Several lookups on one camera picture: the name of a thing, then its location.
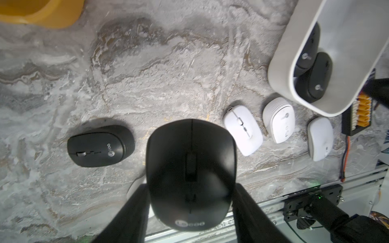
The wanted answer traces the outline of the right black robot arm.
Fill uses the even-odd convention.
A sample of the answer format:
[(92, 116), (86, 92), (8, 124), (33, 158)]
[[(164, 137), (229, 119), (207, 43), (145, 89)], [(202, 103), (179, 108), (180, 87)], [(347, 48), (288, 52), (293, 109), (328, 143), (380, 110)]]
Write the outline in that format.
[(387, 243), (389, 230), (375, 220), (355, 214), (349, 216), (330, 200), (313, 197), (305, 211), (330, 232), (333, 243)]

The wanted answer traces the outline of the yellow plastic bin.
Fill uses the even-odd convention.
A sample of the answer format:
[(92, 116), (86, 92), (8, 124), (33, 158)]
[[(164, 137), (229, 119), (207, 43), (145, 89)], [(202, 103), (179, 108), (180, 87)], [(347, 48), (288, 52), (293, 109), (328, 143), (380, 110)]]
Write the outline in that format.
[(80, 17), (84, 0), (1, 1), (1, 22), (61, 29)]

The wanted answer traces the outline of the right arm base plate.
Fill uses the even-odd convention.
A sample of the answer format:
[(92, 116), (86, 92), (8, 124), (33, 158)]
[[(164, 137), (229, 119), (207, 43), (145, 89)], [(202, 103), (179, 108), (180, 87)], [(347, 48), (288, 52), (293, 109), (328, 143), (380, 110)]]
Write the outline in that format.
[(307, 209), (316, 198), (328, 199), (336, 206), (339, 204), (343, 187), (334, 184), (326, 187), (315, 186), (305, 190), (286, 195), (284, 198), (284, 208), (282, 210), (286, 222), (294, 221), (306, 216), (311, 217)]

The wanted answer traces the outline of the black mouse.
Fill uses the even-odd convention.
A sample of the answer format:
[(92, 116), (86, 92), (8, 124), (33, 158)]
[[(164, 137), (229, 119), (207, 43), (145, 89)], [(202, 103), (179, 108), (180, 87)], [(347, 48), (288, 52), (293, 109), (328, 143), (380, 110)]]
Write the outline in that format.
[(121, 125), (110, 125), (72, 136), (67, 152), (75, 164), (85, 168), (117, 164), (135, 151), (131, 131)]
[(321, 99), (328, 88), (332, 69), (331, 57), (326, 52), (319, 52), (312, 68), (297, 78), (297, 94), (308, 103)]
[(296, 62), (293, 74), (294, 77), (301, 76), (313, 66), (318, 53), (320, 35), (320, 25), (316, 23)]
[(157, 128), (146, 148), (146, 181), (154, 215), (179, 231), (219, 225), (232, 203), (236, 143), (224, 128), (183, 119)]

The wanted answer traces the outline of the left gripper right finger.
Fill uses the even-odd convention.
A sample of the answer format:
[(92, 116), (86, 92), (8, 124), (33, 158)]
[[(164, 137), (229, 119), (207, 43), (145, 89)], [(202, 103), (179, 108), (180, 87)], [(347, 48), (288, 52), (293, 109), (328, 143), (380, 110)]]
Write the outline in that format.
[(289, 243), (245, 188), (237, 183), (233, 194), (234, 223), (239, 243)]

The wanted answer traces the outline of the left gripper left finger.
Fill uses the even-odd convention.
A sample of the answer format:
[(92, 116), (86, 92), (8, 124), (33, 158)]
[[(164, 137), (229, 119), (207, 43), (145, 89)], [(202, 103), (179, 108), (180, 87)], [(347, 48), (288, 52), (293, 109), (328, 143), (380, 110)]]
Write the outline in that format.
[(92, 242), (143, 243), (150, 210), (150, 193), (140, 185), (111, 223)]

